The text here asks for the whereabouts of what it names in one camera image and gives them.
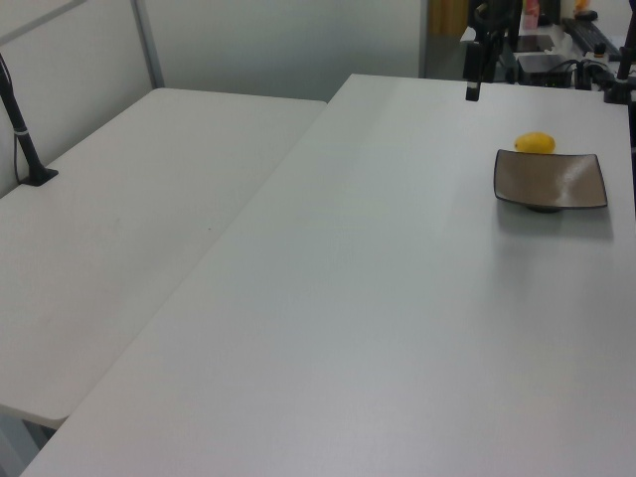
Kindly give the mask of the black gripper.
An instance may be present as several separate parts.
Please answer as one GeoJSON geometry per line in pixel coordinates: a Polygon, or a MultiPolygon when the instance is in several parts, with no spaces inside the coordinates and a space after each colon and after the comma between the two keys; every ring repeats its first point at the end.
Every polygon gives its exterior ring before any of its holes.
{"type": "Polygon", "coordinates": [[[464,79],[468,101],[478,101],[481,88],[484,46],[483,81],[493,82],[496,66],[503,50],[506,34],[506,2],[502,0],[475,0],[471,2],[471,27],[476,42],[466,47],[464,79]]]}

